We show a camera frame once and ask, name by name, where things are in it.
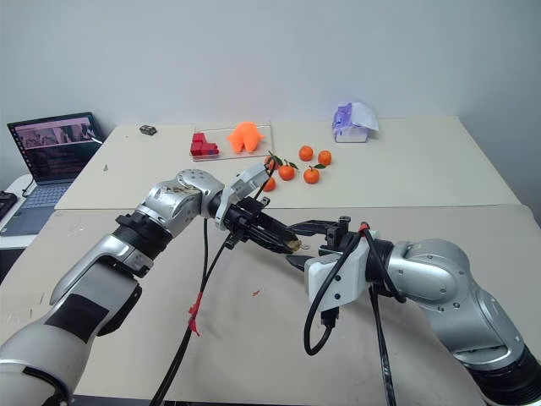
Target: orange fruit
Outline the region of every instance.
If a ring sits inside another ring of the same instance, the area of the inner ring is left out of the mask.
[[[332,155],[330,151],[322,151],[318,155],[318,162],[321,165],[328,166],[332,162]]]
[[[270,192],[271,190],[274,190],[276,187],[276,181],[274,180],[274,178],[269,178],[269,180],[267,180],[267,183],[265,184],[265,187],[263,188],[263,190],[265,192]]]
[[[301,158],[302,161],[311,161],[314,157],[314,150],[307,145],[303,145],[301,146],[301,149],[298,150],[298,157]]]
[[[291,180],[295,177],[295,169],[289,165],[282,165],[278,168],[278,174],[284,180]]]
[[[276,159],[273,159],[272,156],[265,158],[265,164],[269,167],[269,170],[277,169],[280,167]]]
[[[314,167],[310,167],[306,171],[304,171],[304,181],[307,184],[317,184],[319,180],[320,171],[318,171]]]

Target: transparent tray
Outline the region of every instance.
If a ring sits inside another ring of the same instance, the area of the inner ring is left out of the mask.
[[[206,142],[215,143],[218,145],[220,153],[216,155],[189,155],[194,162],[199,161],[217,161],[220,159],[235,159],[235,158],[250,158],[254,156],[266,156],[269,155],[269,151],[274,152],[274,143],[272,139],[272,127],[270,124],[262,124],[257,126],[257,130],[265,136],[263,140],[257,145],[257,150],[254,152],[247,152],[242,150],[238,154],[233,152],[229,140],[227,137],[233,132],[235,128],[230,129],[199,129],[195,128],[195,133],[204,133]]]

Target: laptop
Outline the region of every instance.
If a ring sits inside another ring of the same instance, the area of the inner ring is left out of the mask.
[[[90,112],[9,123],[8,129],[36,187],[0,235],[38,234],[103,137]]]

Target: laptop keyboard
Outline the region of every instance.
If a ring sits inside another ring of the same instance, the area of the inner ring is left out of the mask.
[[[68,190],[69,184],[51,186],[48,188],[39,188],[26,199],[21,209],[30,209],[33,207],[51,207],[57,204],[62,195]]]

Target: laptop screen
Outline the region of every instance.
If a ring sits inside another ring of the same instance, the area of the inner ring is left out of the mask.
[[[38,184],[77,177],[103,142],[89,112],[8,124]]]

